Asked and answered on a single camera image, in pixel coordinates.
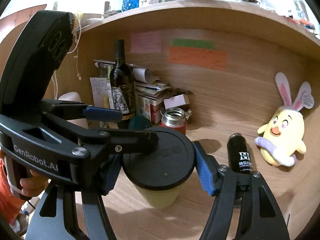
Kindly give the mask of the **orange jacket sleeve forearm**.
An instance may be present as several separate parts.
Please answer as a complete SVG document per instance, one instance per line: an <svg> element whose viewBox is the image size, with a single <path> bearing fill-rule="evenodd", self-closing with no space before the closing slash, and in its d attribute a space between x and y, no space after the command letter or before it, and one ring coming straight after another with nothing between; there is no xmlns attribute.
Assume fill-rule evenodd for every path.
<svg viewBox="0 0 320 240"><path fill-rule="evenodd" d="M10 191L4 165L4 153L1 151L1 215L9 224L13 224L24 201L14 197Z"/></svg>

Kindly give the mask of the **person's left hand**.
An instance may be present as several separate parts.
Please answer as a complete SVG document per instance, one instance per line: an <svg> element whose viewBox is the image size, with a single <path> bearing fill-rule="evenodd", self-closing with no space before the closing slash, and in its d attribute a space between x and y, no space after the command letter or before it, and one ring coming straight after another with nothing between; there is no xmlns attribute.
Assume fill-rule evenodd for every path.
<svg viewBox="0 0 320 240"><path fill-rule="evenodd" d="M26 197L37 197L46 189L49 184L49 179L32 170L30 170L30 174L31 177L20 180L22 195Z"/></svg>

